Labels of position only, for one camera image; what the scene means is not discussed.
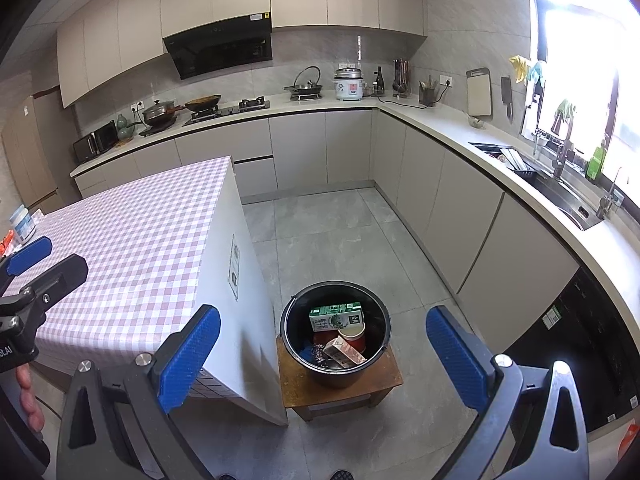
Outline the person left hand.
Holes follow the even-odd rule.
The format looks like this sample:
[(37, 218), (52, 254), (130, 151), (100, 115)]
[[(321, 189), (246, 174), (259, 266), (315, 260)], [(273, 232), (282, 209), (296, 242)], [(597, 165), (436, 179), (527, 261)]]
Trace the person left hand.
[(44, 416), (32, 388), (32, 375), (30, 374), (29, 365), (23, 364), (17, 367), (15, 377), (21, 389), (21, 407), (27, 416), (29, 427), (32, 431), (40, 432), (44, 427)]

